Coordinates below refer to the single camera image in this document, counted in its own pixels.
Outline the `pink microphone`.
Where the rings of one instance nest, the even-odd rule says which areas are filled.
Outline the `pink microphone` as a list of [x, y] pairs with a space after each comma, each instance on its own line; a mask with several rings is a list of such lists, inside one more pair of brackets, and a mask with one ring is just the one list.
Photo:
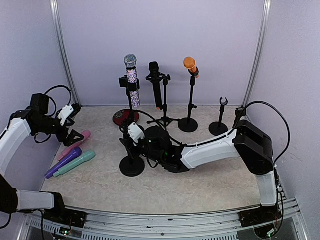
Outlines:
[[84, 139], [74, 143], [73, 145], [65, 148], [62, 153], [60, 153], [60, 155], [58, 156], [58, 161], [62, 160], [64, 157], [66, 157], [74, 148], [79, 147], [80, 145], [82, 145], [86, 140], [89, 139], [89, 137], [91, 136], [91, 132], [89, 130], [85, 130], [81, 133], [84, 136]]

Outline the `black mint mic stand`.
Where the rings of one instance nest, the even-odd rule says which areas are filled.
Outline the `black mint mic stand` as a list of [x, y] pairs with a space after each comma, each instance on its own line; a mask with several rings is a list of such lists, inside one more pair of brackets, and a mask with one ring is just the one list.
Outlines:
[[141, 175], [145, 166], [145, 161], [141, 157], [131, 159], [127, 153], [127, 156], [120, 161], [119, 169], [123, 175], [133, 178]]

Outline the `purple microphone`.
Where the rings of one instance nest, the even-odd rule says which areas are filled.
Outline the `purple microphone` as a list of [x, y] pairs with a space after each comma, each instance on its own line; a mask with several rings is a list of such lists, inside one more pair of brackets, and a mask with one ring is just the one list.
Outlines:
[[63, 157], [56, 165], [54, 165], [50, 170], [47, 171], [45, 174], [45, 178], [51, 178], [54, 173], [56, 173], [60, 168], [65, 166], [66, 164], [70, 163], [74, 159], [80, 157], [82, 154], [82, 150], [80, 147], [75, 147], [68, 153], [65, 157]]

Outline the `mint green microphone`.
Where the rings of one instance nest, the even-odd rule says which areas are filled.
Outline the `mint green microphone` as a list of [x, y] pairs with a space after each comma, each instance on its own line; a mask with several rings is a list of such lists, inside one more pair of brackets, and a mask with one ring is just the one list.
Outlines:
[[78, 166], [82, 165], [85, 162], [92, 160], [96, 156], [96, 153], [93, 150], [88, 150], [84, 152], [81, 156], [77, 157], [76, 159], [72, 160], [65, 166], [61, 167], [57, 172], [53, 174], [53, 177], [62, 176], [71, 170], [77, 168]]

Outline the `black tripod mic stand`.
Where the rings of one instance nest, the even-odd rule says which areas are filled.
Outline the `black tripod mic stand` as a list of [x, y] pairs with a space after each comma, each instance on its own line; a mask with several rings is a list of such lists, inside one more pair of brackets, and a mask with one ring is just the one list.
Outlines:
[[162, 101], [162, 108], [157, 108], [163, 111], [163, 117], [161, 117], [160, 119], [156, 119], [156, 120], [151, 120], [151, 121], [147, 121], [147, 124], [151, 124], [151, 123], [159, 123], [162, 127], [164, 127], [165, 129], [167, 129], [167, 126], [173, 122], [173, 121], [177, 121], [179, 122], [180, 119], [174, 119], [174, 118], [169, 118], [167, 116], [167, 110], [168, 110], [168, 106], [167, 106], [167, 85], [169, 83], [169, 81], [171, 80], [170, 75], [165, 75], [164, 73], [159, 73], [160, 79], [161, 81], [163, 81], [163, 85], [164, 85], [164, 101]]

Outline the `black orange mic stand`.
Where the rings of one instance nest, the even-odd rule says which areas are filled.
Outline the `black orange mic stand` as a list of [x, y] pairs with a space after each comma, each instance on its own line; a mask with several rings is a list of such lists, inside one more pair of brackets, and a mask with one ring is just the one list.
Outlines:
[[193, 133], [198, 129], [198, 123], [192, 118], [192, 110], [196, 109], [197, 106], [193, 104], [194, 86], [196, 84], [196, 74], [190, 73], [190, 95], [187, 117], [180, 119], [178, 122], [178, 128], [185, 133]]

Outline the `black pink mic stand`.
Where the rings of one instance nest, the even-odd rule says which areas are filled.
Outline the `black pink mic stand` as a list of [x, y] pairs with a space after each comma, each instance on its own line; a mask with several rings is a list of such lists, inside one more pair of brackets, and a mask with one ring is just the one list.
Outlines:
[[219, 136], [228, 131], [228, 127], [223, 123], [223, 115], [225, 112], [225, 107], [228, 105], [228, 99], [225, 97], [220, 97], [219, 103], [220, 103], [220, 109], [219, 109], [219, 119], [218, 121], [212, 122], [209, 125], [209, 132], [214, 136]]

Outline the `black microphone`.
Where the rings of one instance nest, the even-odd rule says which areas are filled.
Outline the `black microphone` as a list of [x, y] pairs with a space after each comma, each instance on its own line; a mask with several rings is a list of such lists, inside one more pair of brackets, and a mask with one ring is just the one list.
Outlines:
[[161, 87], [160, 87], [160, 72], [159, 65], [156, 61], [149, 63], [149, 71], [150, 74], [148, 76], [149, 81], [152, 83], [155, 105], [157, 108], [162, 108], [162, 95], [161, 95]]

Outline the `orange microphone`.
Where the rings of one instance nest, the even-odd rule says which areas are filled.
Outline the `orange microphone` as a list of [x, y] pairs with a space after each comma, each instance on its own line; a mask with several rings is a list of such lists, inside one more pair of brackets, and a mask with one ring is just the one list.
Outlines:
[[183, 60], [183, 65], [193, 77], [199, 77], [199, 70], [196, 64], [196, 60], [193, 57], [187, 56]]

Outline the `black purple mic stand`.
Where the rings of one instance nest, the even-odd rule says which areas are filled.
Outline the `black purple mic stand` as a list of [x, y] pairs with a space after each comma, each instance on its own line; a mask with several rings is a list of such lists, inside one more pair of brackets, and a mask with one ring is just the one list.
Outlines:
[[241, 118], [245, 117], [246, 115], [247, 115], [247, 110], [245, 107], [237, 107], [235, 109], [235, 120], [234, 120], [232, 128], [235, 129], [237, 124], [241, 120]]

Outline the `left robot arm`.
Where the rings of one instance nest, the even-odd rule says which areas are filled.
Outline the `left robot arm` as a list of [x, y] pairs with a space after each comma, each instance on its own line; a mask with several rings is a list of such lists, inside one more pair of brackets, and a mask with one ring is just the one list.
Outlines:
[[46, 143], [55, 136], [59, 143], [70, 147], [84, 139], [74, 125], [75, 116], [81, 111], [79, 103], [68, 101], [61, 109], [54, 104], [54, 112], [49, 113], [50, 103], [55, 103], [49, 93], [56, 89], [69, 89], [65, 85], [56, 85], [44, 93], [34, 93], [25, 109], [17, 110], [0, 134], [0, 211], [6, 214], [28, 213], [41, 210], [63, 223], [70, 218], [63, 197], [58, 192], [22, 190], [13, 187], [7, 180], [8, 172], [18, 165], [18, 157], [23, 155], [26, 144], [44, 134]]

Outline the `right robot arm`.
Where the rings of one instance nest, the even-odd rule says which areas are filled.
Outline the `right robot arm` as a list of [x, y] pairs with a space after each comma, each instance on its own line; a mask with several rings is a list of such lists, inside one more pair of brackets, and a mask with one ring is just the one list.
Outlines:
[[253, 105], [265, 105], [283, 117], [270, 103], [253, 101], [235, 110], [234, 124], [227, 132], [202, 142], [177, 142], [176, 145], [173, 145], [175, 139], [159, 122], [143, 129], [134, 121], [135, 111], [132, 110], [119, 127], [123, 134], [120, 142], [127, 152], [124, 160], [130, 167], [143, 163], [141, 157], [145, 157], [168, 172], [178, 174], [220, 160], [241, 158], [258, 185], [261, 207], [257, 208], [255, 216], [260, 222], [266, 222], [276, 212], [279, 158], [274, 157], [271, 137], [244, 118]]

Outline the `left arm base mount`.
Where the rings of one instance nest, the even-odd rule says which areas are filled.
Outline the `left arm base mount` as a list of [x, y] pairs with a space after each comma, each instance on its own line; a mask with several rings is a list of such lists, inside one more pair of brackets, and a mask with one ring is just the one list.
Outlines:
[[65, 209], [63, 212], [53, 212], [52, 209], [44, 211], [44, 219], [69, 227], [84, 228], [87, 213], [73, 209]]

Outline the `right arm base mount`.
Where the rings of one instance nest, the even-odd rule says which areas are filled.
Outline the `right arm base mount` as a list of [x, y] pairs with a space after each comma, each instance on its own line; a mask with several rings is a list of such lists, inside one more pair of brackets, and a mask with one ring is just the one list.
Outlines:
[[275, 221], [282, 217], [278, 206], [264, 207], [244, 210], [238, 213], [239, 221], [242, 228], [260, 225]]

